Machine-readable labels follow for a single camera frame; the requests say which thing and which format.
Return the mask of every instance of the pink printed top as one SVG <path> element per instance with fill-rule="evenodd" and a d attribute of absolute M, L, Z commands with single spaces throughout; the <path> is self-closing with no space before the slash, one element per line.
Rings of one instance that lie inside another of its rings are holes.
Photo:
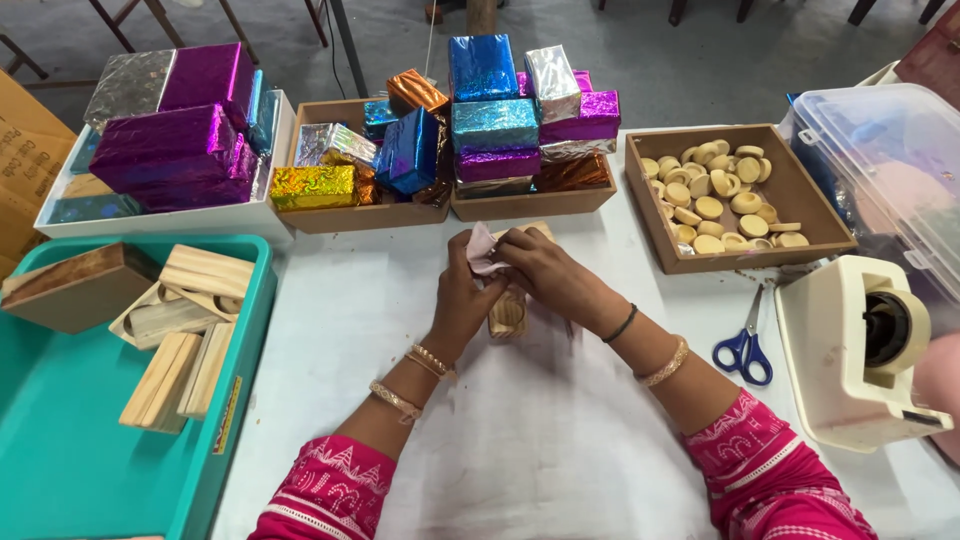
<path fill-rule="evenodd" d="M 840 482 L 786 422 L 746 390 L 685 440 L 725 538 L 876 540 Z M 339 435 L 300 449 L 248 540 L 370 540 L 396 464 Z"/>

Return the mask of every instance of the gray carpet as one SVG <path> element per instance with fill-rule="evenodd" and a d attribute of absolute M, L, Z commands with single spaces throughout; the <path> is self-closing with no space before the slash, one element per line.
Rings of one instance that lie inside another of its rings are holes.
<path fill-rule="evenodd" d="M 425 2 L 346 2 L 371 93 L 400 71 L 422 72 L 429 31 Z M 116 12 L 124 0 L 103 3 Z M 669 0 L 609 0 L 603 12 L 597 0 L 510 0 L 498 12 L 497 32 L 510 35 L 518 65 L 523 51 L 563 44 L 574 68 L 590 70 L 596 89 L 620 91 L 623 127 L 640 128 L 777 122 L 787 109 L 784 93 L 854 85 L 902 57 L 925 31 L 917 23 L 925 0 L 881 0 L 858 28 L 846 22 L 853 0 L 756 0 L 744 24 L 734 20 L 738 4 L 690 0 L 674 28 L 666 20 Z M 199 9 L 173 0 L 163 5 L 188 45 L 236 40 L 215 0 Z M 321 47 L 300 0 L 231 5 L 268 79 L 286 90 L 295 107 L 340 99 L 331 50 Z M 464 33 L 465 19 L 464 10 L 454 11 L 436 28 L 428 73 L 434 79 L 446 81 L 446 39 Z M 108 56 L 124 52 L 84 0 L 0 2 L 0 23 L 52 80 L 96 79 Z M 138 51 L 171 47 L 142 4 L 122 30 Z M 344 49 L 336 45 L 344 91 L 357 97 Z M 0 45 L 0 62 L 11 59 Z M 16 78 L 36 80 L 26 67 Z M 48 89 L 36 97 L 79 130 L 91 92 L 91 87 Z"/>

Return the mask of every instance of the cable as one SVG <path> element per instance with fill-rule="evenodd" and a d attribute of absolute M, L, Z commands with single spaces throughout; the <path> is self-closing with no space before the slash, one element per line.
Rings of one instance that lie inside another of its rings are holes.
<path fill-rule="evenodd" d="M 337 86 L 340 87 L 340 95 L 344 96 L 344 99 L 347 99 L 347 95 L 344 93 L 344 87 L 340 84 L 340 77 L 337 77 L 337 37 L 333 34 L 333 23 L 330 22 L 330 3 L 325 2 L 326 5 L 326 27 L 330 29 L 330 61 L 333 64 L 333 78 L 337 81 Z"/>
<path fill-rule="evenodd" d="M 423 78 L 430 73 L 430 47 L 433 45 L 433 21 L 437 18 L 437 0 L 433 0 L 433 11 L 430 12 L 430 39 L 426 42 L 426 62 L 423 63 Z"/>

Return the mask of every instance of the turquoise tub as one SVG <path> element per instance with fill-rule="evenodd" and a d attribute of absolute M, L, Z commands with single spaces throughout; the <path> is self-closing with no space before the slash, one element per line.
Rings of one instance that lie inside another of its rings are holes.
<path fill-rule="evenodd" d="M 67 335 L 0 311 L 0 540 L 207 536 L 274 303 L 273 254 L 251 235 L 65 238 L 13 274 L 116 241 L 160 263 L 174 244 L 256 263 L 210 409 L 179 435 L 121 426 L 152 352 L 108 323 Z"/>

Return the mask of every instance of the table surface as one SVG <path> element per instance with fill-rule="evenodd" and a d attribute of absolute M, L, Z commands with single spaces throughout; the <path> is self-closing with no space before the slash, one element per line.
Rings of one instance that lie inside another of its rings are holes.
<path fill-rule="evenodd" d="M 573 257 L 708 357 L 742 329 L 756 284 L 778 273 L 664 275 L 627 187 L 625 133 L 610 156 L 619 190 L 607 204 L 545 220 Z M 446 241 L 471 225 L 451 212 L 439 225 L 300 233 L 276 253 L 273 318 L 214 540 L 250 533 L 300 446 L 335 429 L 426 333 Z M 718 537 L 703 479 L 652 396 L 596 336 L 570 337 L 536 304 L 530 313 L 521 339 L 494 341 L 481 329 L 458 361 L 459 383 L 438 388 L 400 458 L 377 537 Z M 925 440 L 874 454 L 814 443 L 797 417 L 771 288 L 757 326 L 774 379 L 750 391 L 817 450 L 880 537 L 954 538 L 960 474 Z"/>

